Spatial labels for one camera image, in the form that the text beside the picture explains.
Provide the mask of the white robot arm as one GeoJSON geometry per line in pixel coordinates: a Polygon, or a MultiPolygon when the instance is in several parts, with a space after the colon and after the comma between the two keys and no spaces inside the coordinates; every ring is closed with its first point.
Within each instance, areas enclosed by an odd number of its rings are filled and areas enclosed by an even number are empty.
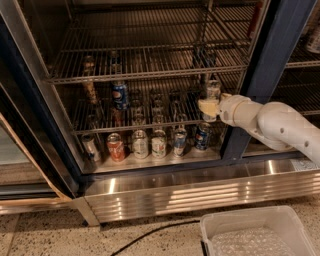
{"type": "Polygon", "coordinates": [[[245,130],[276,151],[295,148],[320,165],[320,129],[281,102],[257,103],[241,95],[223,93],[221,101],[200,99],[199,110],[232,127],[245,130]]]}

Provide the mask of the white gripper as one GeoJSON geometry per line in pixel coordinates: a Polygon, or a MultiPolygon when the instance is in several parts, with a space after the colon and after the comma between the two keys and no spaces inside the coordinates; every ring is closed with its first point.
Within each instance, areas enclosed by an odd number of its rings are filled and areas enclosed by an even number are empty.
{"type": "Polygon", "coordinates": [[[199,99],[198,107],[202,113],[211,117],[219,114],[220,119],[232,127],[252,129],[257,126],[257,115],[263,107],[262,104],[248,97],[232,96],[229,93],[222,93],[220,99],[220,104],[217,99],[199,99]]]}

